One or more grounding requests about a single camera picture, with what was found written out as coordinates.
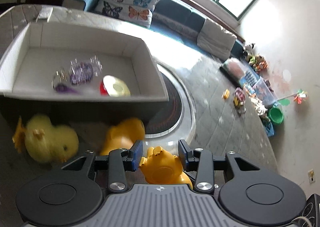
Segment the green plastic bucket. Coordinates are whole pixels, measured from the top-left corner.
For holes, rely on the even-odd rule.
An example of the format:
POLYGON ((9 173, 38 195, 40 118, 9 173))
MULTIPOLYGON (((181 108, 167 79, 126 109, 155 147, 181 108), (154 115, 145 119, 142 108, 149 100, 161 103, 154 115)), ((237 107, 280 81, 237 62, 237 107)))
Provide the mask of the green plastic bucket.
POLYGON ((284 115, 280 108, 272 107, 268 110, 268 117, 273 124, 280 125, 284 121, 284 115))

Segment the yellow rubber duck toy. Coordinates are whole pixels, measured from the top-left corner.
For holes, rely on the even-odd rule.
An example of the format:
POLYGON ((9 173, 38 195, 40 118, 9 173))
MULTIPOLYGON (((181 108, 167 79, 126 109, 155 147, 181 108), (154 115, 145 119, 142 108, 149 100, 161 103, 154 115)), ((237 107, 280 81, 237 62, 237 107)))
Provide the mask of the yellow rubber duck toy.
POLYGON ((40 164, 65 163, 79 150, 76 131, 68 125, 54 126, 47 115, 34 115, 23 125, 19 118, 12 142, 16 151, 26 151, 40 164))

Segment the red yellow round toy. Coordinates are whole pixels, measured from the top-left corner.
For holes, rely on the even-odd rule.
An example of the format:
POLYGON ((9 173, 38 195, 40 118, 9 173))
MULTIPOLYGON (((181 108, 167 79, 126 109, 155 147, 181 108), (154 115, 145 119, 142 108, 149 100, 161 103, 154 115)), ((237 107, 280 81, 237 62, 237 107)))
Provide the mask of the red yellow round toy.
POLYGON ((110 97, 131 96, 131 92, 126 83, 114 76, 104 76, 100 83, 100 94, 110 97))

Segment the blue sofa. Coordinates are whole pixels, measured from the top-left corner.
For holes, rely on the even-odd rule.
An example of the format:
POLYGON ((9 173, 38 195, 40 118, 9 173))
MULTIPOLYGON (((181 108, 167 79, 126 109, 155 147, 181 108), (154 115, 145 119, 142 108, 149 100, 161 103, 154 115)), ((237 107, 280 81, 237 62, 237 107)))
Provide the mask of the blue sofa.
MULTIPOLYGON (((99 0, 63 0, 62 5, 71 9, 95 13, 99 0)), ((197 46, 197 36, 206 18, 191 6, 179 0, 160 0, 153 12, 149 28, 174 40, 200 51, 204 55, 213 56, 197 46)), ((235 41, 229 57, 242 53, 242 45, 235 41)))

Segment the small yellow duck toy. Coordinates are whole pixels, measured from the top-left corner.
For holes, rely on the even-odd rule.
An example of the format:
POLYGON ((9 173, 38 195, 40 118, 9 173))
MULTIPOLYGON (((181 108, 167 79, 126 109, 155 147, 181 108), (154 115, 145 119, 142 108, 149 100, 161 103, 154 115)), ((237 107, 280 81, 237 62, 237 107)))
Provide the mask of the small yellow duck toy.
POLYGON ((190 178, 184 173, 180 158, 161 146, 149 147, 146 157, 142 157, 139 168, 149 184, 187 184, 192 189, 190 178))

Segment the white cardboard box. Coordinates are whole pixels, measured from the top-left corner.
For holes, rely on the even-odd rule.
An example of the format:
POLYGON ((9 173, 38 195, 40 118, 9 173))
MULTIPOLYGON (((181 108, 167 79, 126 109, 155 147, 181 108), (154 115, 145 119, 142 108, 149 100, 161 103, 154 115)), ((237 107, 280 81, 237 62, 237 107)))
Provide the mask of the white cardboard box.
POLYGON ((65 23, 30 23, 16 36, 1 59, 1 95, 58 102, 168 100, 142 39, 65 23))

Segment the pink yellow floor toy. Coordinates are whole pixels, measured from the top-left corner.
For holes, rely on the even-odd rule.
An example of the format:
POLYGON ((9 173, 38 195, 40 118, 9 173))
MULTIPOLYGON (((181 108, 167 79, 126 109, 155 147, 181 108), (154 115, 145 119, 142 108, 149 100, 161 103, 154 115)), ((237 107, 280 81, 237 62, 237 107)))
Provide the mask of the pink yellow floor toy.
POLYGON ((237 110, 237 113, 240 115, 246 112, 245 101, 246 101, 246 96, 244 91, 241 88, 237 87, 235 89, 233 103, 237 110))

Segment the small yellow toy car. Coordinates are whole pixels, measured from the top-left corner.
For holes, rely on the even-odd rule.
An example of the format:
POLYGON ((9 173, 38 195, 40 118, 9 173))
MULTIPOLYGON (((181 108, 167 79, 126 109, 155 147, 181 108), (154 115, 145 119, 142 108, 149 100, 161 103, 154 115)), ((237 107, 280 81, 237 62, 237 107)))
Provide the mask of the small yellow toy car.
POLYGON ((229 89, 226 89, 222 94, 222 98, 223 99, 228 99, 229 96, 230 96, 230 91, 229 91, 229 89))

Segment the stuffed plush toys pile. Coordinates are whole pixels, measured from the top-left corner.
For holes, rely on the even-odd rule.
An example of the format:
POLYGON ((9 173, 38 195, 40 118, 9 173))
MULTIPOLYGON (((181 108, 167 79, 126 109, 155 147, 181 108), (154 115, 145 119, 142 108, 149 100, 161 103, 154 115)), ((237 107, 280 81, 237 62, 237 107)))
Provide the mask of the stuffed plush toys pile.
POLYGON ((259 54, 254 54, 255 43, 250 43, 244 47, 244 57, 245 61, 249 64, 249 66, 256 72, 260 73, 263 70, 266 70, 268 67, 268 63, 265 58, 259 54))

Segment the colourful pinwheel toy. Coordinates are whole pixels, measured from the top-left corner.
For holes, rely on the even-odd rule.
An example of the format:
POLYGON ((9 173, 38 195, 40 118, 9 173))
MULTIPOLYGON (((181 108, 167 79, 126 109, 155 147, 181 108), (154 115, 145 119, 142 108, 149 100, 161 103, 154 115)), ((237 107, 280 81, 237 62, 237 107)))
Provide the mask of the colourful pinwheel toy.
POLYGON ((289 94, 285 97, 278 98, 276 100, 282 106, 288 106, 291 102, 296 102, 297 104, 301 104, 308 98, 308 93, 304 90, 299 89, 297 92, 289 94))

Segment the packaged bedding bag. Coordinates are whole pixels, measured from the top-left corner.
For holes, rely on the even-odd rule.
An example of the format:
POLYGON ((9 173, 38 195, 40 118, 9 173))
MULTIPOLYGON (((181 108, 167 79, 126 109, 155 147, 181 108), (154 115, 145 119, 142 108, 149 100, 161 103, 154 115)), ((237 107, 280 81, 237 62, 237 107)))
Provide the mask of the packaged bedding bag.
POLYGON ((234 57, 224 61, 219 69, 230 81, 238 85, 248 70, 248 68, 242 62, 240 62, 239 59, 234 57))

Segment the clear plastic storage bin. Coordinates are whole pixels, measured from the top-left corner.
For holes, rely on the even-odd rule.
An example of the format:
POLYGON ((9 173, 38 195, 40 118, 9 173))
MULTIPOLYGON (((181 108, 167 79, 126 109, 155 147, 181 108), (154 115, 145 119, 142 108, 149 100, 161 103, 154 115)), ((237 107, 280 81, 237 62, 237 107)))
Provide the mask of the clear plastic storage bin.
POLYGON ((274 105, 276 98, 266 85, 263 78, 259 78, 259 80, 253 85, 253 90, 265 107, 274 105))

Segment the orange yellow duck toy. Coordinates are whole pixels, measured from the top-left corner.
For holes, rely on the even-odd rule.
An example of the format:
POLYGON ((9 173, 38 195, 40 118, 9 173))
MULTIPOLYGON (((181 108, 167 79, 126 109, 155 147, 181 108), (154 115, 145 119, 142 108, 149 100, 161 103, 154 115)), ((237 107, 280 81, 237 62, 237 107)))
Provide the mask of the orange yellow duck toy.
POLYGON ((99 155, 108 155, 110 151, 124 148, 130 149, 136 141, 143 141, 145 128, 138 118, 128 118, 116 126, 111 126, 106 133, 106 138, 99 155))

